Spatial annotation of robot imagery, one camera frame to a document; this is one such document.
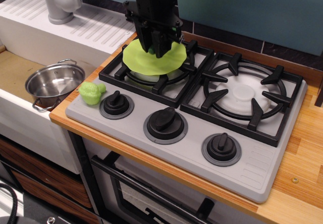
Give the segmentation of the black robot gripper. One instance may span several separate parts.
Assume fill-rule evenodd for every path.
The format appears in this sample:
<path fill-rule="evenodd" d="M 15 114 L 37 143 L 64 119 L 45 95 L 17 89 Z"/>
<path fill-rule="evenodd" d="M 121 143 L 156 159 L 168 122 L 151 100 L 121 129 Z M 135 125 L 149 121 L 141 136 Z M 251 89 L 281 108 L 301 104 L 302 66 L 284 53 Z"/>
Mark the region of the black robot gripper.
<path fill-rule="evenodd" d="M 182 39 L 182 21 L 175 14 L 177 0 L 125 1 L 126 18 L 135 24 L 140 44 L 145 52 L 153 45 L 157 58 L 172 48 L 172 41 Z"/>

